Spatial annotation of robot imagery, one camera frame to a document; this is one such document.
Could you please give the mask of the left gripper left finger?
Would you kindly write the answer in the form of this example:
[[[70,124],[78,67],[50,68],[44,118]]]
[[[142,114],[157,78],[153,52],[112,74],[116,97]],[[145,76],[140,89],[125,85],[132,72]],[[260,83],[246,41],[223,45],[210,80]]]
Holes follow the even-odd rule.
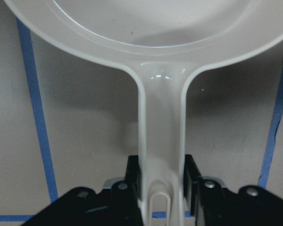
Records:
[[[100,193],[76,187],[24,223],[25,226],[142,226],[141,171],[137,155],[127,160],[125,177]]]

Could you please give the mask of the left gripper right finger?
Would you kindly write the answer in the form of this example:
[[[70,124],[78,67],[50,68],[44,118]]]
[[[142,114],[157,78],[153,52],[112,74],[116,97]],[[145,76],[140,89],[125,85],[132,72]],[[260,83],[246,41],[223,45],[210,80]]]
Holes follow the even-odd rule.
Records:
[[[184,162],[183,194],[197,226],[283,226],[283,199],[259,186],[230,191],[201,175],[192,155]]]

